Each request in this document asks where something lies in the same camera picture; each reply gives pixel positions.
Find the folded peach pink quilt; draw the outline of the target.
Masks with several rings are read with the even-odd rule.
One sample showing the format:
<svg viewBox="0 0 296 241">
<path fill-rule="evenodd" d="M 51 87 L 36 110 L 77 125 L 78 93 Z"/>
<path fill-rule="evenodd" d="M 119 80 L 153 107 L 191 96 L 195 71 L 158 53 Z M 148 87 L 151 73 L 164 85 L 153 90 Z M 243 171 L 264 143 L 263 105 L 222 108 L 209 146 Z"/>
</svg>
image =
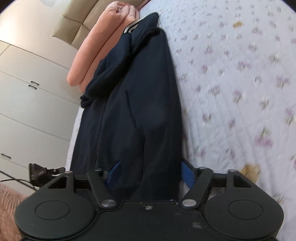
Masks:
<svg viewBox="0 0 296 241">
<path fill-rule="evenodd" d="M 110 3 L 80 46 L 67 75 L 68 84 L 84 92 L 99 62 L 119 41 L 125 27 L 138 19 L 135 6 Z"/>
</svg>

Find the beige padded headboard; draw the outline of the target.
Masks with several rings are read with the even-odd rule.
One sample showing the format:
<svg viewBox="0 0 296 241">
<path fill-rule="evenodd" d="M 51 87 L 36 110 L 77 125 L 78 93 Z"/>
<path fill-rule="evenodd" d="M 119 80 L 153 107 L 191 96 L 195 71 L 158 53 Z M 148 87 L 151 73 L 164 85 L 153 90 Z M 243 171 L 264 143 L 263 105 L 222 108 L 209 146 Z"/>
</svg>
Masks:
<svg viewBox="0 0 296 241">
<path fill-rule="evenodd" d="M 70 1 L 55 27 L 53 37 L 80 49 L 85 39 L 94 39 L 104 45 L 112 35 L 114 27 L 101 15 L 118 15 L 123 7 L 113 1 Z"/>
</svg>

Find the white floral quilted bedspread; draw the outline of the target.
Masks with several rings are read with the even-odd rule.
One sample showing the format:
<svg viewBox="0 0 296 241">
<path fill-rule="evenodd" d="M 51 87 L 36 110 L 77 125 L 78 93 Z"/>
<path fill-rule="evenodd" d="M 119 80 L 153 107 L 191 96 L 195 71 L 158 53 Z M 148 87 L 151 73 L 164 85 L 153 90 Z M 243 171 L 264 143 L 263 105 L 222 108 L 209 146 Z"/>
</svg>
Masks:
<svg viewBox="0 0 296 241">
<path fill-rule="evenodd" d="M 284 210 L 295 240 L 295 12 L 283 1 L 150 1 L 175 65 L 183 155 L 239 169 Z"/>
</svg>

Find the dark navy garment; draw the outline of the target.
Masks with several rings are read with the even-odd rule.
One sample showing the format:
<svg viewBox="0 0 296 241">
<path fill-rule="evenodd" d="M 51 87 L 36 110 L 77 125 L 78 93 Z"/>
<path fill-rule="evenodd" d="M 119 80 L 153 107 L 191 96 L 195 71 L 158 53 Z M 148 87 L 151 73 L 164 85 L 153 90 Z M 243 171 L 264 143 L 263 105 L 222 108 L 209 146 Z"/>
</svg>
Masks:
<svg viewBox="0 0 296 241">
<path fill-rule="evenodd" d="M 70 169 L 121 176 L 107 185 L 118 200 L 179 195 L 182 111 L 175 70 L 159 16 L 143 18 L 99 63 L 81 96 L 81 124 Z"/>
</svg>

